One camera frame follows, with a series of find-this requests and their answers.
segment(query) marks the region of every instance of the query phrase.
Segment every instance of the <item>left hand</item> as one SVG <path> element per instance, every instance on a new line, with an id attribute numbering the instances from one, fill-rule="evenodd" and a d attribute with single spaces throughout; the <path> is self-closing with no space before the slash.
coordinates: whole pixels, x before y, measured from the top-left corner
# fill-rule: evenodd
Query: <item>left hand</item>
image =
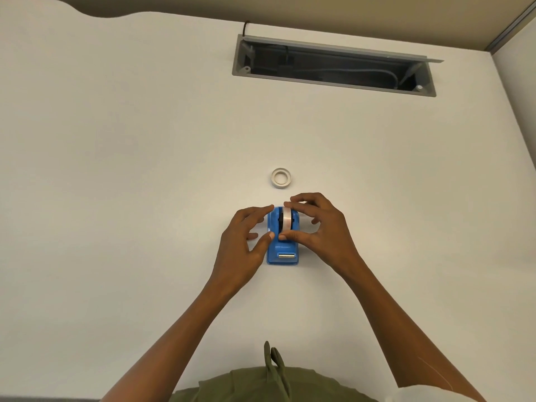
<path id="1" fill-rule="evenodd" d="M 255 275 L 263 263 L 264 255 L 275 234 L 264 234 L 250 251 L 247 240 L 254 240 L 257 233 L 250 233 L 255 225 L 264 221 L 264 216 L 273 210 L 273 205 L 249 207 L 236 212 L 229 227 L 221 235 L 220 247 L 214 269 L 207 285 L 213 284 L 234 296 Z"/>

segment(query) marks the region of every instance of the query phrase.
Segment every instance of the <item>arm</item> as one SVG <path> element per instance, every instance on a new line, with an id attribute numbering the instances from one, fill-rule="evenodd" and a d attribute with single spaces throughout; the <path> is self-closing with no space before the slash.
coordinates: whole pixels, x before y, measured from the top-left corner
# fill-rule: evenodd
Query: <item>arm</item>
<path id="1" fill-rule="evenodd" d="M 239 210 L 221 236 L 212 275 L 197 299 L 102 399 L 103 402 L 167 402 L 201 338 L 227 302 L 253 277 L 274 236 L 253 250 L 249 231 L 273 206 Z"/>
<path id="2" fill-rule="evenodd" d="M 303 193 L 291 197 L 285 206 L 313 217 L 313 224 L 320 222 L 320 227 L 313 234 L 282 231 L 280 238 L 284 236 L 317 253 L 350 286 L 399 387 L 431 385 L 486 402 L 368 269 L 343 214 L 329 200 L 319 193 Z"/>

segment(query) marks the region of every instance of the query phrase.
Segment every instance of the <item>forearm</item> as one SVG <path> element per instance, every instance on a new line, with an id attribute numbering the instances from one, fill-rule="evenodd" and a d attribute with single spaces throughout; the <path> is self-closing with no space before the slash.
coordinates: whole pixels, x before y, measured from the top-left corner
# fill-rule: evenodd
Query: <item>forearm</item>
<path id="1" fill-rule="evenodd" d="M 167 402 L 201 338 L 230 298 L 207 284 L 188 310 L 102 401 Z"/>
<path id="2" fill-rule="evenodd" d="M 357 296 L 400 387 L 432 385 L 485 402 L 395 302 L 363 260 L 343 276 Z"/>

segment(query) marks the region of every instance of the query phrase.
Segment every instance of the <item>hand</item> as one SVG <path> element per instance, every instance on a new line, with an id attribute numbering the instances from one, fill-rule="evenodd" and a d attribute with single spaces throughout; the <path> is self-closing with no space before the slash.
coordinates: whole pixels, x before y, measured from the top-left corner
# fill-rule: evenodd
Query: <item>hand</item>
<path id="1" fill-rule="evenodd" d="M 263 263 L 264 255 L 275 234 L 263 235 L 250 251 L 247 240 L 254 240 L 257 233 L 250 230 L 264 221 L 264 216 L 273 210 L 273 205 L 249 207 L 236 212 L 229 227 L 221 235 L 220 247 L 214 269 L 207 285 L 213 284 L 226 295 L 234 296 L 255 275 Z"/>
<path id="2" fill-rule="evenodd" d="M 298 230 L 282 231 L 280 240 L 292 240 L 314 251 L 322 261 L 341 276 L 346 276 L 356 263 L 362 262 L 355 248 L 344 215 L 321 193 L 301 193 L 285 202 L 285 207 L 313 217 L 312 223 L 320 222 L 316 233 Z"/>

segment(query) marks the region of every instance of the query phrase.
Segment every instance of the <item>drawstring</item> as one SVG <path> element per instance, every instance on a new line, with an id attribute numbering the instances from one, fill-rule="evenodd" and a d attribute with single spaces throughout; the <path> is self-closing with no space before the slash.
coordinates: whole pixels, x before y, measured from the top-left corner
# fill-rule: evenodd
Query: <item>drawstring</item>
<path id="1" fill-rule="evenodd" d="M 277 364 L 279 371 L 272 365 L 272 360 Z M 264 343 L 264 362 L 266 363 L 268 372 L 271 373 L 273 380 L 276 381 L 277 386 L 283 393 L 285 402 L 291 402 L 291 386 L 288 383 L 288 379 L 285 375 L 285 363 L 283 362 L 281 354 L 279 354 L 279 351 L 277 351 L 277 348 L 272 347 L 270 349 L 270 343 L 268 342 Z"/>

